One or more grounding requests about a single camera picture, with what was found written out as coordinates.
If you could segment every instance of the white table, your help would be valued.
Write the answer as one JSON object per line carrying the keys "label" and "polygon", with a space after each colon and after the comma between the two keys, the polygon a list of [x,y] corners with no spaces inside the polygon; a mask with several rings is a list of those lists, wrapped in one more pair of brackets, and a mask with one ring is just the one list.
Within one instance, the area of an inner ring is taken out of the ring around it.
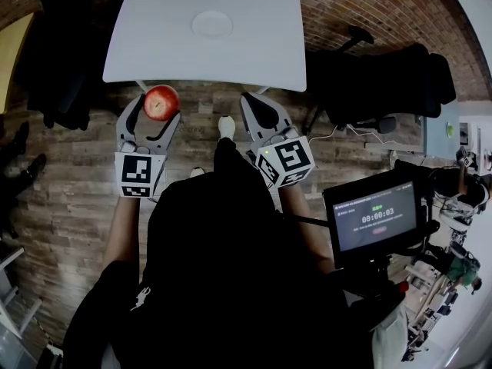
{"label": "white table", "polygon": [[300,0],[125,0],[103,79],[304,91],[305,65]]}

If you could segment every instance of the red apple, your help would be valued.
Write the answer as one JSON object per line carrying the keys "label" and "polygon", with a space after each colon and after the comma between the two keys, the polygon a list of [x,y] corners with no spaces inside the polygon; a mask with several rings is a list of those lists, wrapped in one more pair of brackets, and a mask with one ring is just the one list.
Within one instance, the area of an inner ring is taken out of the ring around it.
{"label": "red apple", "polygon": [[153,87],[145,96],[144,111],[152,120],[169,120],[179,111],[178,93],[171,86]]}

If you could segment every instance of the white cable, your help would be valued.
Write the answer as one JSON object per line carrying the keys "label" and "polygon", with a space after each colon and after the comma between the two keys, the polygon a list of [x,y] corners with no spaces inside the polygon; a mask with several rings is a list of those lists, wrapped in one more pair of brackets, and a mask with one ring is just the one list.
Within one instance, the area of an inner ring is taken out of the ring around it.
{"label": "white cable", "polygon": [[309,140],[309,144],[311,143],[311,141],[314,141],[315,139],[325,139],[325,138],[329,138],[329,137],[331,137],[331,136],[335,133],[335,130],[336,130],[337,128],[338,128],[338,126],[335,126],[335,127],[334,127],[334,129],[333,129],[333,131],[331,132],[331,134],[330,134],[330,135],[326,135],[325,137],[314,137],[314,138],[311,138],[311,139]]}
{"label": "white cable", "polygon": [[389,144],[390,142],[393,142],[393,143],[395,143],[395,144],[397,144],[397,145],[401,145],[401,144],[399,144],[398,142],[393,141],[393,140],[386,141],[386,142],[382,142],[382,140],[381,140],[381,139],[380,139],[380,138],[379,138],[379,137],[378,137],[375,133],[373,133],[373,132],[361,132],[361,133],[359,134],[358,132],[356,132],[356,131],[354,130],[354,128],[353,128],[351,125],[347,125],[347,127],[349,127],[349,129],[351,129],[351,130],[354,132],[354,134],[358,135],[359,137],[360,137],[360,136],[362,136],[362,135],[373,135],[373,136],[374,136],[374,137],[376,137],[376,139],[377,139],[377,140],[378,140],[381,144],[383,144],[383,145],[384,145],[384,144]]}

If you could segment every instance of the brick wall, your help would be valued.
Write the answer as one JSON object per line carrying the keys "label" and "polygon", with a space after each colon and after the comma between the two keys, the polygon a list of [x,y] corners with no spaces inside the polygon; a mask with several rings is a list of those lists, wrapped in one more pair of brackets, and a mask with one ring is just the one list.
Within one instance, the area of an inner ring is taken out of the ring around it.
{"label": "brick wall", "polygon": [[[111,31],[122,0],[95,0],[99,27]],[[38,0],[0,0],[0,28],[41,8]],[[492,98],[492,80],[476,35],[457,0],[302,0],[306,47],[333,49],[347,40],[348,25],[366,28],[375,45],[353,53],[376,54],[414,42],[444,55],[460,100]]]}

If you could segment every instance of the wooden floor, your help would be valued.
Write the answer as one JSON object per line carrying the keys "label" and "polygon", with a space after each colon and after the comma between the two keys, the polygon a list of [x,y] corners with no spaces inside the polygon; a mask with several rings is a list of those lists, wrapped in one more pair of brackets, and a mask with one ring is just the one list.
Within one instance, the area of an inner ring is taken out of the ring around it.
{"label": "wooden floor", "polygon": [[[222,115],[235,119],[238,148],[243,153],[248,149],[239,98],[243,91],[253,88],[222,83],[168,83],[175,86],[181,97],[183,117],[171,143],[163,174],[164,186],[187,178],[196,166],[211,170],[218,139],[217,123]],[[106,85],[105,99],[123,108],[140,93],[133,84]],[[309,95],[278,90],[270,90],[267,95],[286,107],[298,127],[314,104]],[[10,274],[27,304],[36,297],[43,300],[36,318],[46,334],[60,344],[77,306],[101,271],[105,239],[118,198],[114,169],[117,117],[109,111],[93,110],[87,131],[69,131],[57,125],[50,130],[43,125],[40,113],[27,111],[26,102],[26,95],[17,89],[5,116],[6,134],[0,145],[13,137],[23,121],[31,125],[27,153],[12,163],[7,173],[18,174],[39,153],[46,153],[48,163],[34,186],[19,196],[20,204],[12,220],[20,237],[5,241],[12,247],[24,246],[25,254],[13,264]],[[154,122],[145,120],[142,117],[139,121],[138,132],[152,135],[158,128]],[[324,116],[312,136],[328,135],[332,128]],[[418,128],[413,117],[400,117],[398,134],[388,138],[414,143]],[[324,188],[389,168],[387,152],[367,151],[364,141],[376,139],[336,131],[333,138],[311,143],[317,167],[302,186],[317,218],[325,218],[321,200]],[[147,222],[154,206],[150,201],[141,203],[142,270]],[[25,304],[17,297],[10,308],[19,319]],[[25,333],[25,344],[35,357],[47,341],[46,335],[32,322]]]}

